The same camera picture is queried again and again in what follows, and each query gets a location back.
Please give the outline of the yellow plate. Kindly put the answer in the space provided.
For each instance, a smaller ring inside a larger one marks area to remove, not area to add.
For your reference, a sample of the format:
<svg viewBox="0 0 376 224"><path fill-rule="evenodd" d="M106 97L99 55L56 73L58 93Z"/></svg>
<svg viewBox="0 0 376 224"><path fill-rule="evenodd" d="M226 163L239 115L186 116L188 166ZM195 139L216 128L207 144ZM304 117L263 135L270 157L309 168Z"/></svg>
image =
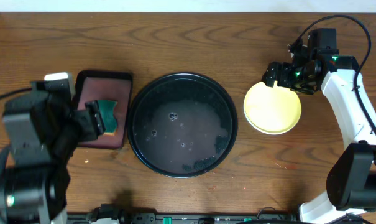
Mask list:
<svg viewBox="0 0 376 224"><path fill-rule="evenodd" d="M279 131L301 117L298 95L283 87L268 87L263 82L252 86L245 95L244 113L259 128Z"/></svg>

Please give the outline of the green yellow sponge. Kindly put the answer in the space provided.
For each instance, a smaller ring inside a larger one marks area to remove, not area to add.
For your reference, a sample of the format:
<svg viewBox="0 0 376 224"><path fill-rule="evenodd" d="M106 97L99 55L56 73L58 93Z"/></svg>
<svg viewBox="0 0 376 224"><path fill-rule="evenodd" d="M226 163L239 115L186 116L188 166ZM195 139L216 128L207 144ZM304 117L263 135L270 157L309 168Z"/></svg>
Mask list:
<svg viewBox="0 0 376 224"><path fill-rule="evenodd" d="M117 121L114 110L117 105L113 100L98 100L99 111L104 124L104 134L115 135L117 131Z"/></svg>

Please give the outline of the mint plate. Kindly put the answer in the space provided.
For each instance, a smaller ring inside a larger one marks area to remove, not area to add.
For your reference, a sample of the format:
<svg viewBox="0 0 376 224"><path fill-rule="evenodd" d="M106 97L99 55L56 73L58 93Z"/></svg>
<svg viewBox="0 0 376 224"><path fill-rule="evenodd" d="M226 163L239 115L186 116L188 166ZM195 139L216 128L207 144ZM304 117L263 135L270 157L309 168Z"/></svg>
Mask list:
<svg viewBox="0 0 376 224"><path fill-rule="evenodd" d="M292 122L291 125L287 126L286 128L282 129L282 130L279 130L279 131L269 131L267 129L262 129L262 128L259 128L258 126L256 126L248 117L247 113L244 113L244 116L247 120L247 122L254 128L256 129L257 131L260 131L261 133L264 133L264 134L269 134L269 135L279 135L279 134L284 134L284 133L287 133L289 132L290 130L292 130L298 123L300 117L298 117L296 120L294 120L294 122Z"/></svg>

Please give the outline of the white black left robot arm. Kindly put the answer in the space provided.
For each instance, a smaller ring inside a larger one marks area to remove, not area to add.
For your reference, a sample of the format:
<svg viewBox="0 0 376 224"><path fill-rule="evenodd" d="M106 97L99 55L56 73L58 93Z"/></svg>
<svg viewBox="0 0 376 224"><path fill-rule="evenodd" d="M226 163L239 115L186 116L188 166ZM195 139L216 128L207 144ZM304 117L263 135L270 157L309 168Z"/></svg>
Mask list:
<svg viewBox="0 0 376 224"><path fill-rule="evenodd" d="M80 142L104 133L98 102L72 102L67 72L46 75L6 102L10 143L0 153L0 223L66 223L67 164Z"/></svg>

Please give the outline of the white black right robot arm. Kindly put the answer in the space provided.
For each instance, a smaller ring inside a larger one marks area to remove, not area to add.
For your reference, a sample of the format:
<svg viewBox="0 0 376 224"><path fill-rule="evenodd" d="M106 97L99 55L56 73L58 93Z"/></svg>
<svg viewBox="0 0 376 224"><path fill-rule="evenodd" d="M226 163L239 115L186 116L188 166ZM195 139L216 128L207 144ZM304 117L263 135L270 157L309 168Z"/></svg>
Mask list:
<svg viewBox="0 0 376 224"><path fill-rule="evenodd" d="M339 53L335 29L310 31L307 45L298 39L290 52L292 63L272 62L262 81L308 95L321 91L345 147L328 174L326 191L300 205L300 221L330 223L376 211L376 112L363 86L361 65Z"/></svg>

